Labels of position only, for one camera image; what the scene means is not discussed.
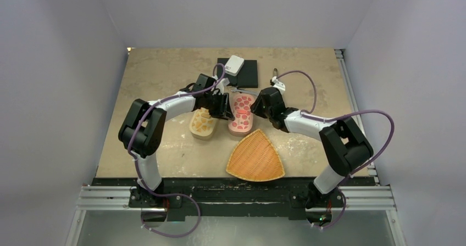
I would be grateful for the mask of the beige lunch box lid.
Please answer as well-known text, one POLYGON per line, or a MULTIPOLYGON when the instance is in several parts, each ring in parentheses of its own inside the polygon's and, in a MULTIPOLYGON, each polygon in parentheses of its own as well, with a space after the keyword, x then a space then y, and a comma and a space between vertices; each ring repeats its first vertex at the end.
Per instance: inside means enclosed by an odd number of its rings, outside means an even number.
POLYGON ((205 108, 200 108, 194 112, 193 117, 190 121, 190 127, 199 128, 201 125, 216 126, 217 123, 218 119, 212 117, 209 113, 209 110, 205 108))

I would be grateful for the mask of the pink lunch box lid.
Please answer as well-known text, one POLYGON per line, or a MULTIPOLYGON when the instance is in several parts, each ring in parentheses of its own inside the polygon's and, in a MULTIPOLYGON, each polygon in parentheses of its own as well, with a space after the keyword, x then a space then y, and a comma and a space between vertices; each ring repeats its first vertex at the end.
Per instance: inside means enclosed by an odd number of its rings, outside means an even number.
POLYGON ((229 121, 228 127, 246 128, 251 126, 253 129, 254 114, 251 112, 251 105, 255 99, 255 96, 249 94, 234 93, 230 99, 230 106, 235 119, 229 121))

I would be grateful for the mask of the beige lunch box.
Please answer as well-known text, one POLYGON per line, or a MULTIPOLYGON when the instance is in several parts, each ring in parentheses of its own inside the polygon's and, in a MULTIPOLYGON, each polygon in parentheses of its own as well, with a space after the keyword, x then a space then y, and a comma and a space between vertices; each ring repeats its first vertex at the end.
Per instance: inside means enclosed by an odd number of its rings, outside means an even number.
POLYGON ((216 130, 217 130, 216 126, 201 125, 199 128, 190 127, 191 135, 194 138, 200 139, 203 141, 211 139, 213 135, 215 134, 216 130))

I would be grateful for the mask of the pink lunch box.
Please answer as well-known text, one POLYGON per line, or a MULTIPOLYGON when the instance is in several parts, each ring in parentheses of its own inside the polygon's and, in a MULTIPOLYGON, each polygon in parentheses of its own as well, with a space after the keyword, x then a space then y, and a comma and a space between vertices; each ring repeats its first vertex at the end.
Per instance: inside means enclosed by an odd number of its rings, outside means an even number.
POLYGON ((250 134, 252 132, 252 127, 251 126, 247 126, 246 128, 238 128, 238 127, 228 127, 229 129, 229 132, 233 135, 233 136, 241 136, 241 137, 244 137, 248 134, 250 134))

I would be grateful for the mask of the woven bamboo basket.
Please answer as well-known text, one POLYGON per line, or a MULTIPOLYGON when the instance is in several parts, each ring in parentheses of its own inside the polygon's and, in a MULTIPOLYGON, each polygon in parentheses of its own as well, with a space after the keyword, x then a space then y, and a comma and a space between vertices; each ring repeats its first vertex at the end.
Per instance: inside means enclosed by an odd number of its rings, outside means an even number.
POLYGON ((278 151, 261 129, 239 141, 229 157, 226 172, 250 182, 268 182, 285 176, 278 151))

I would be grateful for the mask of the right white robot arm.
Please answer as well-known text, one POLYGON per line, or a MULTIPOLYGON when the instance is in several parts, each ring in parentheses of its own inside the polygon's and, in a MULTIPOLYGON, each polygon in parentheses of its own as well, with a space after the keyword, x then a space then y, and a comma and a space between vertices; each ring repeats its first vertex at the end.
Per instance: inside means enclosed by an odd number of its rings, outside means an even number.
POLYGON ((310 202, 316 206, 327 202, 330 192, 374 155, 353 118, 305 116, 299 109, 287 107, 277 88, 261 90, 251 112, 268 119, 277 130, 305 135, 322 143, 328 166, 314 179, 308 192, 310 202))

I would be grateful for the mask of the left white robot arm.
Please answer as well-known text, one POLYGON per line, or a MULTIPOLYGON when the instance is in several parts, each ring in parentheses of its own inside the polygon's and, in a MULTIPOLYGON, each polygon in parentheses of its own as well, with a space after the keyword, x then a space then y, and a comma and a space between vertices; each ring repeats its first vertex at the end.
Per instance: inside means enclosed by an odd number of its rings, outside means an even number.
POLYGON ((162 177, 158 172, 156 151, 160 146, 165 122, 181 114, 206 109, 212 118, 233 120, 229 94, 224 87, 229 80, 200 74, 172 96, 147 102, 133 101, 118 133, 118 139, 133 157, 138 184, 145 188, 142 199, 151 207, 161 205, 164 192, 159 189, 162 177))

